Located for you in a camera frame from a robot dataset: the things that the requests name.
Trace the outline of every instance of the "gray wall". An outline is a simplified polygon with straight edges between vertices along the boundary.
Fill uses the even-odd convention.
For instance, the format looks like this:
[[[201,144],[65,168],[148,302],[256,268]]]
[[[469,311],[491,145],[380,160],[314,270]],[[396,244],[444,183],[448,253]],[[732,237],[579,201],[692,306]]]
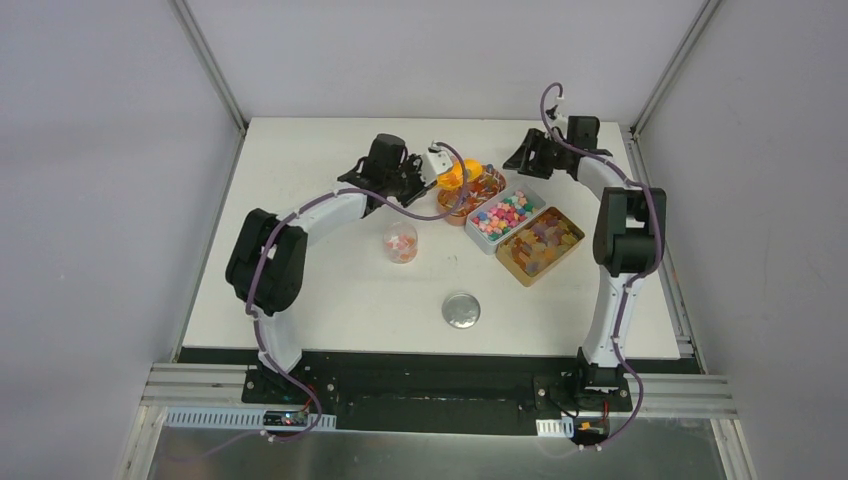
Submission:
[[[702,0],[196,0],[248,117],[632,122]]]
[[[848,2],[725,2],[643,137],[761,478],[848,469]]]
[[[109,478],[236,134],[165,0],[0,7],[0,477]]]

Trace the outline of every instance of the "metal tin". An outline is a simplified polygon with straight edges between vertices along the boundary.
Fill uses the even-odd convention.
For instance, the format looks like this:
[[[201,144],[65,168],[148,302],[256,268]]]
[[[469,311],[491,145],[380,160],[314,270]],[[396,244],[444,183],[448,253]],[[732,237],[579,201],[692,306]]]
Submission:
[[[480,302],[468,293],[454,293],[442,303],[442,317],[454,328],[470,328],[480,319]]]

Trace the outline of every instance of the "clear plastic cup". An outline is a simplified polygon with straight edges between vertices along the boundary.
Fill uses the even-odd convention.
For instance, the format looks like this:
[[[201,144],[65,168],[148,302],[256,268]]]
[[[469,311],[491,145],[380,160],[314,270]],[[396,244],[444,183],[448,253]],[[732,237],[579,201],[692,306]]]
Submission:
[[[386,256],[394,263],[409,263],[418,254],[418,232],[406,222],[393,223],[383,233]]]

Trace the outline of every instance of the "white tabletop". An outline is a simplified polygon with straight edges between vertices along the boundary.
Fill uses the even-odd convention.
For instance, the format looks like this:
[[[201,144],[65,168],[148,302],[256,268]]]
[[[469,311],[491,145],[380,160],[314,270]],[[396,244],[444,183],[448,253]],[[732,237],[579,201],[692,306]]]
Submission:
[[[378,133],[403,138],[411,153],[432,140],[500,168],[539,122],[412,119],[254,118],[238,160],[183,346],[255,348],[244,303],[224,280],[224,270],[245,215],[254,208],[288,212],[332,189],[336,177],[368,153]],[[619,127],[601,126],[599,147],[630,166]],[[525,288],[484,255],[463,229],[410,221],[418,230],[418,256],[389,262],[382,233],[405,219],[382,207],[322,239],[307,251],[303,288],[290,307],[305,349],[503,355],[573,356],[592,321],[599,271],[592,257],[598,200],[564,172],[550,180],[504,172],[509,184],[527,183],[570,217],[587,239],[535,285]],[[436,214],[435,191],[410,209]],[[480,301],[476,325],[457,330],[441,316],[441,304],[465,291]],[[658,275],[643,287],[626,354],[679,358]]]

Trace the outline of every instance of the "colorful candy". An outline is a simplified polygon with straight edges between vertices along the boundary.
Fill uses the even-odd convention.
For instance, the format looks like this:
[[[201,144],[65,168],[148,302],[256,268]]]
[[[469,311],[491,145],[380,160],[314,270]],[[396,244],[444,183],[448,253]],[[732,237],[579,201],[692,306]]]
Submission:
[[[501,248],[509,252],[509,260],[533,278],[544,272],[583,237],[583,232],[562,212],[549,208],[507,240]]]
[[[478,213],[471,221],[494,242],[527,220],[527,216],[533,213],[534,209],[524,192],[519,190],[489,207],[489,210]]]

